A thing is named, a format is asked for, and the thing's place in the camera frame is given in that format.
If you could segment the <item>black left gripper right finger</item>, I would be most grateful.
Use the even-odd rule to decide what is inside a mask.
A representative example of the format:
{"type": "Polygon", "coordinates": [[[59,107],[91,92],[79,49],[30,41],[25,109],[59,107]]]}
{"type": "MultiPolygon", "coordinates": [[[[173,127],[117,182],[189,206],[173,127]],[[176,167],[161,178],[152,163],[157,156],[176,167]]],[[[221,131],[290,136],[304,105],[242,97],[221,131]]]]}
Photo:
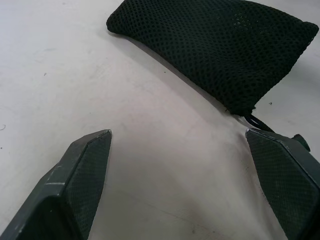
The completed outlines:
{"type": "Polygon", "coordinates": [[[320,162],[306,140],[245,133],[262,191],[288,240],[320,240],[320,162]]]}

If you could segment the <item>black mesh pouch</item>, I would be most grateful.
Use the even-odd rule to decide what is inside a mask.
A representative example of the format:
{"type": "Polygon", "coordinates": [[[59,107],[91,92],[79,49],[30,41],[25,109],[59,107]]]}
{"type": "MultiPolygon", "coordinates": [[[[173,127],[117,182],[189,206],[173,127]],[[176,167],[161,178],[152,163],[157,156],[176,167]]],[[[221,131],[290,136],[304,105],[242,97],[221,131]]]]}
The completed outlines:
{"type": "Polygon", "coordinates": [[[106,21],[241,117],[292,69],[319,31],[246,0],[124,0],[106,21]]]}

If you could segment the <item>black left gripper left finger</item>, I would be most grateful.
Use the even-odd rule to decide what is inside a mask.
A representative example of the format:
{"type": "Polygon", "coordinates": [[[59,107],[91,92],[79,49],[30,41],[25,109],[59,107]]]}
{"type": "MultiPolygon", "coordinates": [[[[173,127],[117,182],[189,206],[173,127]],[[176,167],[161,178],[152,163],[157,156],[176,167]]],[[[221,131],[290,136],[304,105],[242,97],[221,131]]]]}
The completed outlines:
{"type": "Polygon", "coordinates": [[[36,184],[0,240],[88,240],[104,189],[109,129],[70,144],[36,184]]]}

